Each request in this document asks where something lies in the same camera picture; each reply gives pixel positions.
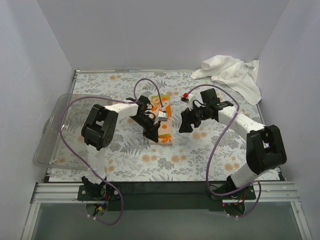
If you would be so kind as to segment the orange patterned towel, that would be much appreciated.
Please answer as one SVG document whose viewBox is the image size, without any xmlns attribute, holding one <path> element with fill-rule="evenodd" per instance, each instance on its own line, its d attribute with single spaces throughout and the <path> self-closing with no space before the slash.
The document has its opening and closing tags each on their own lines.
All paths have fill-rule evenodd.
<svg viewBox="0 0 320 240">
<path fill-rule="evenodd" d="M 171 97 L 169 95 L 153 95 L 150 97 L 151 112 L 160 120 L 158 128 L 158 144 L 173 144 L 173 118 L 171 109 Z"/>
</svg>

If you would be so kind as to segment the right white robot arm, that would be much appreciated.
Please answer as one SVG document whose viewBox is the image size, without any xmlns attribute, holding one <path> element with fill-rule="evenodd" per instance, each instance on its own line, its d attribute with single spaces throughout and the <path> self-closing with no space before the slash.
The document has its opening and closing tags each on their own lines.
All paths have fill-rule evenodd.
<svg viewBox="0 0 320 240">
<path fill-rule="evenodd" d="M 246 162 L 236 172 L 227 177 L 225 183 L 213 190 L 213 196 L 229 196 L 237 199 L 265 172 L 287 162 L 280 129 L 276 125 L 264 125 L 239 112 L 239 104 L 233 100 L 221 101 L 215 89 L 200 93 L 202 102 L 196 105 L 196 97 L 190 92 L 184 93 L 181 101 L 188 107 L 181 112 L 180 133 L 192 133 L 203 121 L 215 120 L 225 125 L 223 133 L 231 129 L 246 142 Z"/>
</svg>

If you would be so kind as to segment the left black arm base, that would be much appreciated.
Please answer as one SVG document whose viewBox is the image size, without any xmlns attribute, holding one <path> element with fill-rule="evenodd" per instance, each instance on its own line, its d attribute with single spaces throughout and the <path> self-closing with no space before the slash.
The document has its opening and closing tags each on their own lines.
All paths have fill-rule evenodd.
<svg viewBox="0 0 320 240">
<path fill-rule="evenodd" d="M 109 208 L 110 202 L 119 202 L 119 191 L 106 185 L 100 184 L 83 184 L 78 189 L 77 200 L 86 202 L 85 210 L 94 217 L 103 216 Z"/>
</svg>

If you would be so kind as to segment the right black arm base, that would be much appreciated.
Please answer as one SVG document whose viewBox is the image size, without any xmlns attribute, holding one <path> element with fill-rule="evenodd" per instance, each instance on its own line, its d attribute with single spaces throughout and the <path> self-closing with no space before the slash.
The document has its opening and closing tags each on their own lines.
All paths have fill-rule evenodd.
<svg viewBox="0 0 320 240">
<path fill-rule="evenodd" d="M 226 183 L 210 183 L 206 188 L 208 198 L 218 204 L 212 211 L 225 214 L 227 217 L 238 218 L 246 212 L 246 201 L 255 201 L 257 196 L 253 186 L 237 191 L 232 194 L 225 195 L 232 191 Z"/>
</svg>

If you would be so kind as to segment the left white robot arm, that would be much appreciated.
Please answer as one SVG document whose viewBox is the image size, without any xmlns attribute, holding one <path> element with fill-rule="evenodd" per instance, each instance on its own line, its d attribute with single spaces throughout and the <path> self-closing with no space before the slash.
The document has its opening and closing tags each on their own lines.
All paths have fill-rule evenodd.
<svg viewBox="0 0 320 240">
<path fill-rule="evenodd" d="M 95 200 L 106 196 L 105 154 L 111 144 L 116 125 L 119 121 L 131 118 L 143 128 L 142 135 L 149 140 L 158 142 L 158 129 L 161 126 L 159 115 L 164 112 L 151 113 L 149 99 L 141 96 L 138 100 L 127 98 L 124 102 L 114 105 L 93 105 L 82 127 L 81 135 L 87 149 L 88 172 L 81 178 L 85 190 Z"/>
</svg>

